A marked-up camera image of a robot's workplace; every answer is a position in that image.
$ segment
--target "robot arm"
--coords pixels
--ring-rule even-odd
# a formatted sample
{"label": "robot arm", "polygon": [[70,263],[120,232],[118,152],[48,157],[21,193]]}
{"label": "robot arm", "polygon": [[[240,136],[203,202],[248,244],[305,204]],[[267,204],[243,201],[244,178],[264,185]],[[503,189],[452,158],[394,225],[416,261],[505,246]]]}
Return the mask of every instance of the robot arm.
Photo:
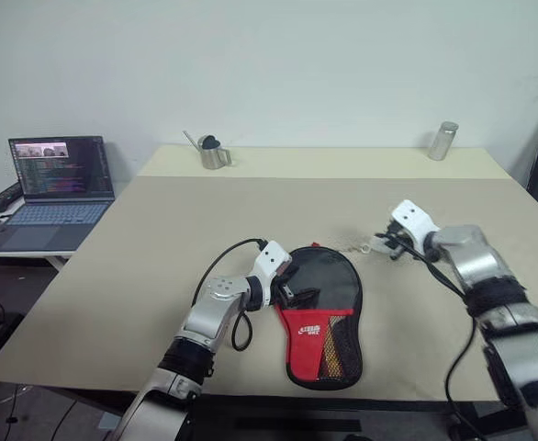
{"label": "robot arm", "polygon": [[260,252],[251,273],[213,277],[200,292],[179,332],[120,420],[113,440],[179,440],[188,437],[189,406],[213,373],[213,358],[230,324],[241,311],[258,311],[271,303],[271,283],[291,256],[271,241]]}
{"label": "robot arm", "polygon": [[[538,440],[538,308],[479,227],[439,229],[408,200],[392,218],[388,232],[407,234],[418,252],[432,261],[442,258],[453,268],[467,311],[485,339],[484,355],[498,395],[507,406],[523,409]],[[383,242],[379,239],[375,246],[381,248]],[[393,248],[392,257],[401,255],[397,243],[387,246]]]}

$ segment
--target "desk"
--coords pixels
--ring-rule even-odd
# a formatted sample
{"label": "desk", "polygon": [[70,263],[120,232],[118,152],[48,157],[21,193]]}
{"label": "desk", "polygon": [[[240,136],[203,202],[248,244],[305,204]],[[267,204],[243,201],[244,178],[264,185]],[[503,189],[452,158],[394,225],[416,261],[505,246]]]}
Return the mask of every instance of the desk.
{"label": "desk", "polygon": [[[480,225],[538,306],[538,204],[484,151],[453,149],[441,163],[413,149],[231,152],[236,166],[209,171],[193,147],[162,147],[4,347],[0,381],[138,390],[220,251],[252,236],[286,249],[312,242],[345,249],[382,231],[404,198],[440,226]],[[248,272],[256,253],[233,253],[217,274]],[[293,384],[285,332],[275,312],[264,310],[251,314],[247,351],[221,347],[205,392],[444,400],[443,376],[469,328],[464,305],[418,262],[347,256],[364,287],[364,374],[357,384],[339,391]],[[479,339],[454,376],[454,396],[496,400]]]}
{"label": "desk", "polygon": [[[114,188],[116,194],[122,191],[126,184],[115,184]],[[24,198],[18,199],[14,202],[5,212],[0,213],[0,216],[6,214],[13,214],[17,209],[19,209],[24,204]],[[9,258],[42,258],[46,259],[57,271],[61,271],[63,266],[66,263],[66,260],[73,255],[74,251],[11,251],[11,252],[0,252],[0,257],[9,257]]]}

